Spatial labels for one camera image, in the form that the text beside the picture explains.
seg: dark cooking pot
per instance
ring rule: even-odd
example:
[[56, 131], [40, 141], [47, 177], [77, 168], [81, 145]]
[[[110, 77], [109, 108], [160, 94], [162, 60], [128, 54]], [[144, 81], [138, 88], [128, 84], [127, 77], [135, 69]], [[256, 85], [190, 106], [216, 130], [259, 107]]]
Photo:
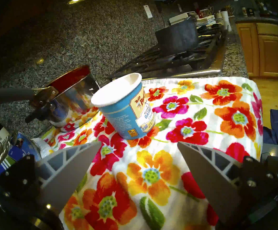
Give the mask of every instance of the dark cooking pot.
[[199, 44], [199, 35], [193, 18], [155, 32], [158, 46], [164, 56], [193, 49]]
[[91, 103], [91, 97], [98, 90], [98, 84], [85, 65], [67, 72], [45, 88], [0, 89], [0, 103], [28, 99], [35, 110], [26, 117], [26, 123], [35, 118], [47, 119], [66, 132], [83, 125], [98, 112]]

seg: stainless steel pot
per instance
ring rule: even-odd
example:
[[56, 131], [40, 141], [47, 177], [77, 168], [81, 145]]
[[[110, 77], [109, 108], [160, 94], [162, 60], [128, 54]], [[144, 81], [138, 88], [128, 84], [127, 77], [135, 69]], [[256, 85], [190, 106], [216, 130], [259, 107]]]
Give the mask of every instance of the stainless steel pot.
[[30, 100], [35, 110], [26, 117], [29, 123], [35, 118], [49, 120], [53, 126], [62, 132], [71, 131], [89, 121], [98, 109], [91, 103], [93, 94], [99, 90], [99, 85], [85, 65], [67, 72], [45, 88], [0, 89], [0, 103]]

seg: black pot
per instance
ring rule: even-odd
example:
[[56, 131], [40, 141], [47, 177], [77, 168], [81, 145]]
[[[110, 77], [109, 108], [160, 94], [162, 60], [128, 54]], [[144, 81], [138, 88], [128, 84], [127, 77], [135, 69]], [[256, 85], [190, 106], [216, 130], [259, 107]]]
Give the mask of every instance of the black pot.
[[168, 26], [155, 32], [158, 46], [164, 56], [178, 54], [196, 48], [199, 44], [199, 35], [194, 19]]

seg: wooden floor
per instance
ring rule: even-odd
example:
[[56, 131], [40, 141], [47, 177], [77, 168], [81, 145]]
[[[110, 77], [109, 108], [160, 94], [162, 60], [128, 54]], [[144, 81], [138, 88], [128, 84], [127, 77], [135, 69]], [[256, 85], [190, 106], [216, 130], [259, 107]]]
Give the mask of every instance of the wooden floor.
[[263, 125], [271, 129], [270, 109], [278, 109], [278, 80], [253, 79], [261, 93]]

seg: cabinet door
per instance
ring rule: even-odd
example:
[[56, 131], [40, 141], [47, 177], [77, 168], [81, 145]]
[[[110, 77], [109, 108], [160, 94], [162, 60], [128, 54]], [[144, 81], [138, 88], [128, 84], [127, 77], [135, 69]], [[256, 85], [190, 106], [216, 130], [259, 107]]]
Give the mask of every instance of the cabinet door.
[[259, 75], [259, 47], [255, 23], [236, 24], [249, 76]]
[[260, 75], [278, 77], [278, 36], [259, 35]]

